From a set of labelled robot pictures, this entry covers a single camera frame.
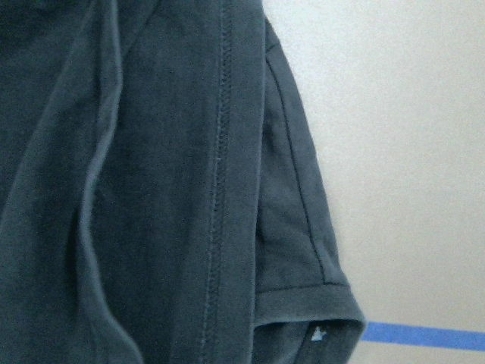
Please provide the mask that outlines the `black printed t-shirt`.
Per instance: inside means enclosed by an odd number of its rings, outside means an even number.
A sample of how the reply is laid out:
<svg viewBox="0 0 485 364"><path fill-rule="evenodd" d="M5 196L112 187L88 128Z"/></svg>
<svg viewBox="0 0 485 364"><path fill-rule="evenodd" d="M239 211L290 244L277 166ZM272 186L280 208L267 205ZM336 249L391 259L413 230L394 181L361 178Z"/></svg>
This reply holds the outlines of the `black printed t-shirt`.
<svg viewBox="0 0 485 364"><path fill-rule="evenodd" d="M364 329L260 1L1 3L3 363L346 363Z"/></svg>

